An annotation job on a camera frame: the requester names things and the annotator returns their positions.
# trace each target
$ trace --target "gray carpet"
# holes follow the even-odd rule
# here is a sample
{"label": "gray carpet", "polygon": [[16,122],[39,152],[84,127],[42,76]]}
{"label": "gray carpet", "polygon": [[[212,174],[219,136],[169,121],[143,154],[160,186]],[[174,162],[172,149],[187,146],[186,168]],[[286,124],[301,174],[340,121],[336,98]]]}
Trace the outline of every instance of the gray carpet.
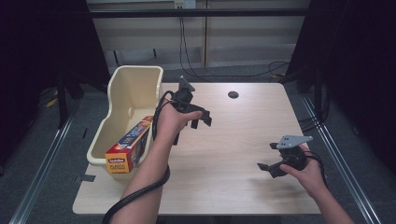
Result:
{"label": "gray carpet", "polygon": [[[274,73],[284,73],[284,66]],[[268,82],[269,73],[257,75],[268,70],[268,65],[234,66],[195,69],[199,75],[227,76],[205,77],[212,82]],[[175,82],[185,75],[190,82],[201,82],[197,77],[186,75],[182,70],[165,71],[163,82]],[[100,121],[107,113],[106,95],[83,86],[86,94],[79,102],[69,100],[69,104],[78,104],[70,130],[63,141],[54,165],[45,180],[27,223],[100,223],[102,216],[79,216],[73,213],[72,205],[77,195],[79,183],[76,176],[83,175],[88,165],[86,152],[92,142]],[[295,83],[285,85],[294,112],[298,119],[308,118],[301,95],[296,91]],[[5,175],[0,177],[0,223],[8,223],[17,208],[23,193],[29,187],[40,162],[50,148],[59,122],[57,106],[41,106],[29,132],[18,145],[18,149],[8,160]],[[363,190],[375,206],[382,223],[393,223],[396,207],[396,178],[372,152],[364,136],[353,132],[353,123],[345,116],[335,101],[331,101],[330,114],[326,119],[334,141],[342,150],[350,169],[361,184]],[[359,207],[340,176],[332,157],[321,141],[318,131],[311,130],[306,135],[314,136],[308,145],[324,160],[327,181],[331,192],[345,207],[356,223],[365,223]],[[215,223],[213,217],[168,217],[167,223]],[[232,217],[232,223],[324,223],[321,216],[283,216],[279,217]]]}

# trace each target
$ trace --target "beige bin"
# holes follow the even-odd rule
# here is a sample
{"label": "beige bin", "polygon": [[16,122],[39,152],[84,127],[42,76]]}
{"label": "beige bin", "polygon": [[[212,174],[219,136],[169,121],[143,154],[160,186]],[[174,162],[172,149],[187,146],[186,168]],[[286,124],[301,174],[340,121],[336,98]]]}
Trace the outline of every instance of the beige bin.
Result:
{"label": "beige bin", "polygon": [[[87,153],[88,162],[106,170],[106,152],[129,132],[143,117],[154,115],[162,96],[163,69],[158,66],[121,66],[110,79],[107,88],[109,109]],[[151,129],[142,161],[152,143]],[[131,178],[129,174],[111,175]]]}

